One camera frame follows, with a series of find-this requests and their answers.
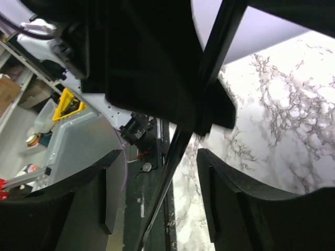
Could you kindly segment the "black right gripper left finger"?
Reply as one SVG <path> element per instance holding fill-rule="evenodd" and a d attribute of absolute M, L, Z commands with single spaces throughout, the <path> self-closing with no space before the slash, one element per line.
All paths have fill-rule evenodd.
<path fill-rule="evenodd" d="M 1 201 L 1 250 L 106 250 L 122 186 L 123 154 L 25 197 Z"/>

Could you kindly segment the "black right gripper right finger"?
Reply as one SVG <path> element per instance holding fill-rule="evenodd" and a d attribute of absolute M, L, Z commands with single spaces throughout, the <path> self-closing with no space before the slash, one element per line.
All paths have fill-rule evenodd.
<path fill-rule="evenodd" d="M 262 183 L 208 149 L 197 169 L 216 250 L 334 250 L 334 189 L 298 195 Z"/>

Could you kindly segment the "pink folding umbrella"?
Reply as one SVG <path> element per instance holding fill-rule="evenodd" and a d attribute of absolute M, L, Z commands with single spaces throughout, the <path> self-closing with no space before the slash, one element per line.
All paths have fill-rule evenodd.
<path fill-rule="evenodd" d="M 113 105 L 177 125 L 139 233 L 141 250 L 192 133 L 233 128 L 236 109 L 219 70 L 248 7 L 334 35 L 334 1 L 222 1 L 206 46 L 190 1 L 86 1 L 86 81 Z"/>

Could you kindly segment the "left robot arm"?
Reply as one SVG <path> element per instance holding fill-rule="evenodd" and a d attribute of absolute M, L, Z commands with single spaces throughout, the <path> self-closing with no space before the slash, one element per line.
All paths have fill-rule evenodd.
<path fill-rule="evenodd" d="M 118 37 L 113 24 L 119 1 L 23 1 L 29 10 L 54 25 L 42 38 L 49 40 L 48 55 L 80 82 L 79 93 L 106 118 L 121 137 L 139 149 L 154 140 L 148 116 L 136 113 L 135 86 L 114 66 Z"/>

